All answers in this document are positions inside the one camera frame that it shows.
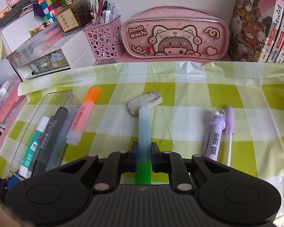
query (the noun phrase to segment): fabric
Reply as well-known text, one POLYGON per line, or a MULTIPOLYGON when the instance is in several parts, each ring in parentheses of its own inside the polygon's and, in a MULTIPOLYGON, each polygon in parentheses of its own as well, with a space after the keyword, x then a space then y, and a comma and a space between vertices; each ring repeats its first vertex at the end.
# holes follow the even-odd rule
MULTIPOLYGON (((81 142, 67 147, 64 163, 89 153, 103 158, 128 150, 138 138, 138 117, 130 115, 126 104, 149 91, 158 91, 163 98, 163 103, 151 110, 152 141, 161 151, 172 150, 184 158, 203 154, 212 110, 232 105, 236 125, 231 166, 272 183, 282 196, 278 215, 284 214, 284 64, 118 63, 71 69, 24 82, 18 95, 27 95, 28 101, 1 148, 0 177, 11 175, 9 169, 19 144, 24 155, 33 134, 33 129, 26 128, 44 96, 71 89, 82 101, 90 86, 99 86, 102 93, 81 142)), ((21 163, 22 157, 14 160, 21 163)), ((168 177, 153 173, 152 181, 166 183, 168 177)), ((133 174, 124 174, 123 182, 133 182, 133 174)))

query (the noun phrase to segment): purple pen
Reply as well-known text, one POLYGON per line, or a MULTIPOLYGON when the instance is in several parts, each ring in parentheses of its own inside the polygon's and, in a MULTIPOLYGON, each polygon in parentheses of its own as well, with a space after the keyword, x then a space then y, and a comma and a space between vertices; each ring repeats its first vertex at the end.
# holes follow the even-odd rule
POLYGON ((225 112, 221 108, 216 108, 211 117, 211 132, 206 151, 206 157, 217 160, 222 137, 222 131, 225 129, 225 112))
POLYGON ((230 166, 231 147, 233 143, 233 135, 235 133, 235 114, 231 105, 226 109, 226 143, 224 148, 224 164, 230 166))

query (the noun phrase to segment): pink pencil case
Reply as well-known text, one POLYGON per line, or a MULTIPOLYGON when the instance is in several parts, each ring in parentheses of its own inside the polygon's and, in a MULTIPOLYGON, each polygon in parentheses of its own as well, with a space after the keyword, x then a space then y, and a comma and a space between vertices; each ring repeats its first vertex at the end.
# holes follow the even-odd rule
POLYGON ((220 59, 228 49, 229 28, 209 11, 159 6, 136 13, 121 29, 128 53, 137 58, 220 59))

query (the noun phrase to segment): cartoon girl print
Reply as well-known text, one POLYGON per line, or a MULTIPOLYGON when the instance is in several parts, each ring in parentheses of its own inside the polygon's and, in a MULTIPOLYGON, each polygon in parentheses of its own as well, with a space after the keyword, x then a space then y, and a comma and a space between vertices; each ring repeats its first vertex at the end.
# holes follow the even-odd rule
POLYGON ((193 25, 188 25, 182 29, 168 29, 162 25, 153 28, 153 35, 148 39, 153 44, 155 56, 169 55, 196 55, 202 38, 197 35, 197 29, 193 25))

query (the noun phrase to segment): pink pen holder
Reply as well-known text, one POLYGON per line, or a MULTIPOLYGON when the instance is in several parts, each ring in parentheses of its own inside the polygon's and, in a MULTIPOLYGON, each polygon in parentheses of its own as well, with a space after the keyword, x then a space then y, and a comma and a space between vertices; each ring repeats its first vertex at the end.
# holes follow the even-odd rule
POLYGON ((119 58, 124 52, 120 15, 108 23, 90 25, 83 30, 97 60, 119 58))

